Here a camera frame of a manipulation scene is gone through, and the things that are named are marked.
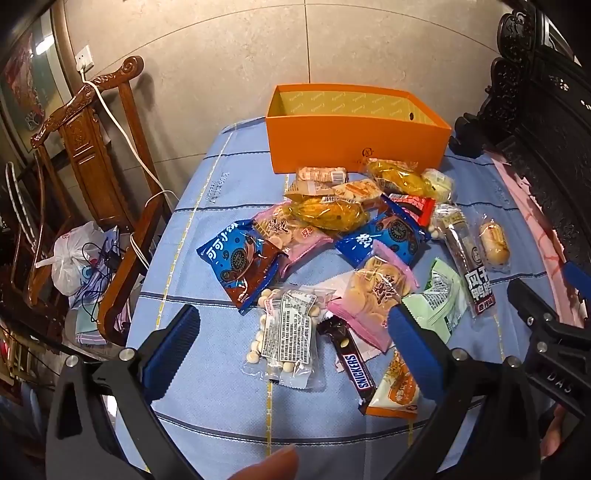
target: blue snack bag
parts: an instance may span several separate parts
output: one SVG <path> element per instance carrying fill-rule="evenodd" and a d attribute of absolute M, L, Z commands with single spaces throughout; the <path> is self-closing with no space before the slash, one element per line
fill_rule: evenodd
<path fill-rule="evenodd" d="M 197 249 L 240 313 L 273 280 L 279 268 L 275 245 L 252 227 L 252 220 L 237 220 Z"/>
<path fill-rule="evenodd" d="M 401 260 L 410 265 L 419 246 L 431 239 L 431 235 L 421 227 L 400 205 L 382 194 L 380 199 L 388 210 L 363 227 L 345 235 L 335 243 L 347 261 L 357 267 L 371 252 L 374 240 L 379 240 L 390 250 L 396 252 Z"/>

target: wooden chair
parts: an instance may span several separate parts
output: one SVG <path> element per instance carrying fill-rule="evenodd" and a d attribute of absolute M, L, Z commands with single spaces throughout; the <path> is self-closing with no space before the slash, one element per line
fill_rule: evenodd
<path fill-rule="evenodd" d="M 143 69 L 143 59 L 132 56 L 125 59 L 121 68 L 116 72 L 98 76 L 92 82 L 100 92 L 113 88 L 119 90 L 121 103 L 123 104 L 137 153 L 148 169 L 156 176 L 154 163 L 139 121 L 137 107 L 129 84 L 129 81 L 136 78 Z M 103 143 L 99 120 L 93 108 L 95 100 L 96 92 L 94 88 L 84 84 L 68 104 L 50 115 L 42 124 L 39 132 L 31 139 L 31 145 L 36 149 L 36 153 L 40 158 L 37 171 L 41 186 L 40 238 L 36 244 L 33 264 L 42 259 L 44 255 L 51 255 L 53 244 L 60 235 L 69 231 L 72 227 L 80 225 L 80 223 L 77 225 L 72 224 L 74 215 L 71 214 L 71 209 L 68 207 L 69 202 L 64 193 L 64 186 L 56 175 L 47 149 L 44 146 L 45 140 L 54 131 L 58 131 L 64 141 L 74 175 L 82 190 L 85 202 L 94 220 L 103 230 L 106 231 L 117 225 L 121 232 L 133 232 L 135 242 L 145 254 L 154 237 L 160 217 L 164 218 L 166 223 L 170 219 L 171 212 L 164 195 L 153 198 L 144 208 L 138 220 L 132 217 L 115 176 L 111 157 Z M 47 187 L 45 185 L 45 173 L 48 174 L 53 189 L 58 192 L 57 197 L 61 207 L 67 212 L 57 231 L 46 227 L 48 214 L 52 215 L 53 212 L 48 211 L 45 205 L 43 195 Z M 151 193 L 157 194 L 160 187 L 148 173 L 144 173 Z M 117 345 L 125 345 L 126 338 L 123 333 L 115 330 L 115 318 L 124 308 L 141 268 L 133 249 L 128 249 L 100 303 L 97 319 L 98 329 L 106 340 Z M 50 265 L 31 269 L 26 292 L 27 303 L 32 306 L 38 304 L 40 291 L 50 279 L 50 274 Z"/>

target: pink cloth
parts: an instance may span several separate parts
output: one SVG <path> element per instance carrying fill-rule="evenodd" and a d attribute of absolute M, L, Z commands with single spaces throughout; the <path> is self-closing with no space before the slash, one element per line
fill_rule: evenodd
<path fill-rule="evenodd" d="M 538 245 L 542 261 L 548 273 L 560 321 L 582 327 L 584 313 L 577 298 L 576 290 L 567 285 L 562 275 L 561 266 L 566 260 L 556 231 L 552 229 L 540 206 L 536 203 L 534 197 L 530 195 L 530 184 L 527 180 L 519 178 L 515 170 L 505 162 L 503 156 L 491 154 L 491 157 L 493 157 L 496 169 L 519 207 L 519 211 Z"/>

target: snack package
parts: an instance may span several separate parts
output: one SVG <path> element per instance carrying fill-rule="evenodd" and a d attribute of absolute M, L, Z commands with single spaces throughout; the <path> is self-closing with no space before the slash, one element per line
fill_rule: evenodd
<path fill-rule="evenodd" d="M 371 252 L 372 244 L 379 240 L 395 252 L 404 263 L 410 265 L 419 246 L 431 235 L 407 214 L 401 206 L 386 195 L 381 200 L 387 210 L 379 213 L 367 225 L 343 236 L 335 243 L 347 261 L 357 267 Z"/>
<path fill-rule="evenodd" d="M 428 227 L 429 223 L 431 223 L 431 215 L 435 208 L 434 199 L 399 193 L 391 193 L 388 198 L 400 205 L 420 226 Z M 380 213 L 387 209 L 388 205 L 384 202 L 381 202 L 378 206 L 378 212 Z"/>
<path fill-rule="evenodd" d="M 386 193 L 406 193 L 419 197 L 432 197 L 435 189 L 429 180 L 413 170 L 414 166 L 400 161 L 368 158 L 365 170 Z"/>
<path fill-rule="evenodd" d="M 486 214 L 482 216 L 478 229 L 487 266 L 503 273 L 509 273 L 511 251 L 503 227 Z"/>
<path fill-rule="evenodd" d="M 425 290 L 407 295 L 402 303 L 419 327 L 433 330 L 445 343 L 467 308 L 462 279 L 440 258 L 431 267 Z"/>
<path fill-rule="evenodd" d="M 216 274 L 218 282 L 240 313 L 251 305 L 273 280 L 283 255 L 275 245 L 262 239 L 252 227 L 252 220 L 237 220 L 197 253 Z"/>
<path fill-rule="evenodd" d="M 289 266 L 297 262 L 312 249 L 333 240 L 315 226 L 295 218 L 288 210 L 289 202 L 279 203 L 253 218 L 253 226 L 265 240 L 283 251 L 280 258 L 279 275 L 285 276 Z"/>
<path fill-rule="evenodd" d="M 337 197 L 354 200 L 367 208 L 375 206 L 376 203 L 381 203 L 379 198 L 382 195 L 382 190 L 370 179 L 343 183 L 333 187 L 333 191 Z"/>
<path fill-rule="evenodd" d="M 414 419 L 418 396 L 418 385 L 396 350 L 365 413 L 376 417 Z"/>
<path fill-rule="evenodd" d="M 359 411 L 365 415 L 375 393 L 375 383 L 353 341 L 352 332 L 343 319 L 332 317 L 318 326 L 318 333 L 330 337 L 337 357 L 359 394 Z"/>
<path fill-rule="evenodd" d="M 462 211 L 452 205 L 441 204 L 435 212 L 436 225 L 443 234 L 458 273 L 468 289 L 472 316 L 476 317 L 495 304 L 486 267 L 482 263 L 477 243 Z"/>
<path fill-rule="evenodd" d="M 318 181 L 329 186 L 347 181 L 347 170 L 343 167 L 300 167 L 296 172 L 298 180 Z"/>
<path fill-rule="evenodd" d="M 431 183 L 434 190 L 431 197 L 438 202 L 446 203 L 453 199 L 455 188 L 453 178 L 448 177 L 435 168 L 425 168 L 423 173 L 421 173 L 421 178 Z"/>
<path fill-rule="evenodd" d="M 391 343 L 388 312 L 417 287 L 410 268 L 386 245 L 374 241 L 370 254 L 351 275 L 343 298 L 331 301 L 329 310 L 385 352 Z"/>
<path fill-rule="evenodd" d="M 333 291 L 286 286 L 262 296 L 265 308 L 242 371 L 299 390 L 322 386 L 316 324 Z"/>
<path fill-rule="evenodd" d="M 312 180 L 296 180 L 289 186 L 283 195 L 294 202 L 301 203 L 310 197 L 331 196 L 334 194 L 335 191 L 324 183 Z"/>
<path fill-rule="evenodd" d="M 290 203 L 289 211 L 303 222 L 323 230 L 350 232 L 368 221 L 368 214 L 360 203 L 334 195 L 310 197 L 301 203 Z"/>

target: bread roll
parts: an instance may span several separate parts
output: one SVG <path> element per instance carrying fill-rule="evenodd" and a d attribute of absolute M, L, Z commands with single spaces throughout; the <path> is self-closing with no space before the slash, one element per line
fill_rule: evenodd
<path fill-rule="evenodd" d="M 487 260 L 494 266 L 506 264 L 509 261 L 509 246 L 502 227 L 494 222 L 486 222 L 480 226 L 480 239 L 484 247 Z"/>

